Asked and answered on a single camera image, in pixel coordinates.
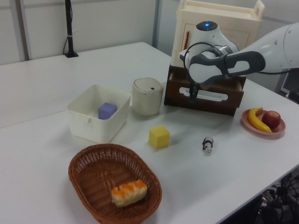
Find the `black pole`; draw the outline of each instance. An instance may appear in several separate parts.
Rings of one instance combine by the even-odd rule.
[[[66,14],[66,27],[67,27],[67,37],[69,43],[69,52],[64,55],[66,57],[78,57],[78,54],[74,51],[74,46],[73,46],[73,33],[71,28],[71,0],[65,0],[65,14]]]

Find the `toy block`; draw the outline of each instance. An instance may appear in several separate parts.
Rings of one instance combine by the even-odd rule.
[[[170,133],[164,126],[153,127],[149,130],[149,142],[155,148],[168,146],[169,138]]]
[[[115,105],[104,103],[102,106],[98,108],[99,119],[101,120],[109,119],[116,111],[117,108]]]

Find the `yellow banana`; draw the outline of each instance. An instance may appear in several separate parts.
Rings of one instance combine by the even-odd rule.
[[[261,122],[256,116],[256,113],[262,109],[262,107],[252,108],[248,113],[248,120],[257,130],[271,133],[271,129],[265,123]]]

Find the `apple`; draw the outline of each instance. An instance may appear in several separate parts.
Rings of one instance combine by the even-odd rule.
[[[276,111],[267,111],[262,117],[262,122],[270,129],[276,128],[280,124],[280,120],[280,114]]]

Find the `purple cube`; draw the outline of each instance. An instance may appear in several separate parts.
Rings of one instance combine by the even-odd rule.
[[[99,107],[99,119],[106,120],[109,119],[115,112],[117,108],[113,104],[104,103],[102,106]]]

